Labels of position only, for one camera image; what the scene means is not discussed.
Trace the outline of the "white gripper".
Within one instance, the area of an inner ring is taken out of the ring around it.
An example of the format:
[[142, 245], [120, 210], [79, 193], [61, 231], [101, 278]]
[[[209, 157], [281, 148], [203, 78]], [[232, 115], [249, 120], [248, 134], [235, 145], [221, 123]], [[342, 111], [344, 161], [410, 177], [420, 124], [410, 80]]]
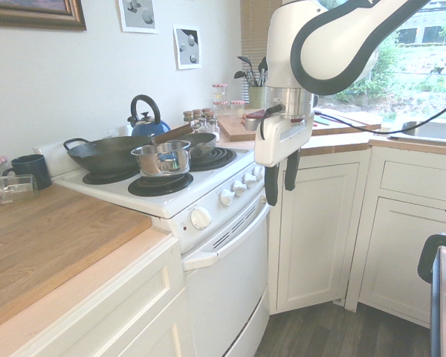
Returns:
[[300, 162], [300, 148], [308, 142], [312, 134], [314, 112], [302, 119], [290, 119], [276, 113], [264, 119], [256, 130], [254, 160], [265, 166], [265, 196], [270, 206], [278, 199], [279, 163], [287, 158], [285, 189], [295, 188]]

